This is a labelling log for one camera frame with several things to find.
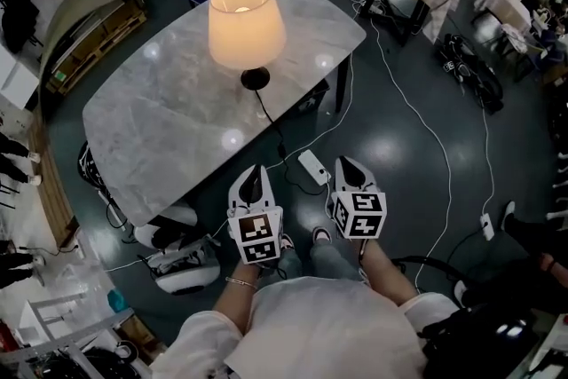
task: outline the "lampshade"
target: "lampshade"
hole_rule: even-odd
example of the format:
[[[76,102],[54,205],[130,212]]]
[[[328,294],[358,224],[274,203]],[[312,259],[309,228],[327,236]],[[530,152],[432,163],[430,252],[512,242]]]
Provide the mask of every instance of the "lampshade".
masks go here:
[[[276,0],[209,0],[209,51],[224,67],[262,67],[278,57],[285,43]]]

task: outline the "dark gray floor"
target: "dark gray floor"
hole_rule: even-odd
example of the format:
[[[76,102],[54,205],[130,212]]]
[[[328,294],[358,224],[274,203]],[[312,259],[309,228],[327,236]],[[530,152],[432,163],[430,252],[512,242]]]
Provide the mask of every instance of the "dark gray floor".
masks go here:
[[[347,0],[331,0],[351,13]],[[78,84],[52,117],[49,124],[51,144],[67,196],[85,231],[97,245],[108,268],[124,265],[147,255],[139,245],[124,245],[126,235],[108,226],[105,207],[95,191],[76,172],[79,148],[85,140],[82,110],[96,89],[142,43],[187,11],[185,0],[148,0],[149,21],[133,36],[121,43]],[[454,21],[466,36],[472,36],[469,20],[473,0],[461,0]],[[391,257],[425,255],[441,233],[447,205],[447,170],[435,139],[422,127],[406,107],[383,64],[376,45],[376,34],[366,20],[359,23],[367,31],[367,40],[354,52],[353,104],[343,124],[326,135],[312,151],[322,163],[333,169],[335,158],[346,154],[371,169],[380,187],[387,193],[389,215],[381,235],[381,244]],[[484,200],[491,192],[485,163],[481,110],[468,92],[462,91],[434,59],[434,48],[422,35],[414,36],[400,48],[389,32],[381,28],[381,43],[386,59],[408,99],[422,113],[425,121],[438,133],[452,167],[453,204],[449,228],[433,257],[447,259],[454,245],[478,229]],[[442,35],[455,32],[446,21]],[[498,75],[504,87],[505,107],[488,117],[490,158],[496,193],[488,212],[496,225],[502,205],[517,201],[522,218],[538,221],[549,209],[550,188],[555,176],[555,158],[547,132],[545,104],[539,86],[529,78],[513,84],[507,66],[499,64]],[[332,90],[324,98],[317,114],[285,120],[281,128],[288,151],[304,145],[316,134],[334,125],[335,76],[328,78]],[[227,191],[231,183],[254,163],[270,165],[278,161],[277,136],[267,131],[216,175],[187,195],[200,220],[215,231],[225,220]],[[292,178],[306,188],[317,191],[311,179],[290,164]],[[307,257],[310,231],[316,225],[330,226],[324,214],[325,194],[307,196],[287,185],[283,168],[270,171],[272,187],[279,205],[285,210],[285,230],[296,241],[301,257]],[[226,233],[219,259],[227,272],[237,259],[236,248]],[[472,273],[479,276],[499,270],[522,250],[505,234],[487,243],[481,235],[470,239],[453,259],[460,270],[482,263]],[[414,279],[417,267],[409,266],[406,274]],[[193,312],[213,305],[224,286],[222,280],[191,296],[169,296],[151,281],[143,265],[112,274],[117,287],[149,327],[166,343],[175,338],[181,323]],[[441,272],[425,268],[420,286],[449,294],[451,284]]]

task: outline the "white shirt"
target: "white shirt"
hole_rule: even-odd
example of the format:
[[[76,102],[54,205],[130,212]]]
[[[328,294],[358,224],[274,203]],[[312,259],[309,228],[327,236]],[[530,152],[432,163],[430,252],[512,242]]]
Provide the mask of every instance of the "white shirt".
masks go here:
[[[398,308],[356,281],[281,281],[256,293],[245,336],[219,312],[191,316],[153,379],[418,379],[416,332],[455,311],[440,294]]]

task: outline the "gray marble tabletop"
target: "gray marble tabletop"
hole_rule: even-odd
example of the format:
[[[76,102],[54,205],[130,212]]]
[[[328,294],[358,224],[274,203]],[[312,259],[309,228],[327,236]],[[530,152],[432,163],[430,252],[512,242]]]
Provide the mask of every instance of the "gray marble tabletop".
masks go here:
[[[288,41],[259,93],[283,115],[365,39],[328,0],[277,0]],[[241,72],[209,55],[209,3],[134,52],[83,110],[100,175],[122,212],[144,225],[270,125]]]

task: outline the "black bag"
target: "black bag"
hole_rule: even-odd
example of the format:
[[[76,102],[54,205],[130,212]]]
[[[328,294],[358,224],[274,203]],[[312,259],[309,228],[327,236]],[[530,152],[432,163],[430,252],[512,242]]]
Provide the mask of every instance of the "black bag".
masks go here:
[[[39,10],[31,0],[5,0],[2,17],[4,40],[8,49],[17,54],[36,31],[36,17]]]
[[[458,83],[470,87],[477,103],[487,108],[489,114],[503,108],[503,88],[497,76],[462,37],[447,34],[438,48],[438,56],[444,63],[444,71],[453,75]]]

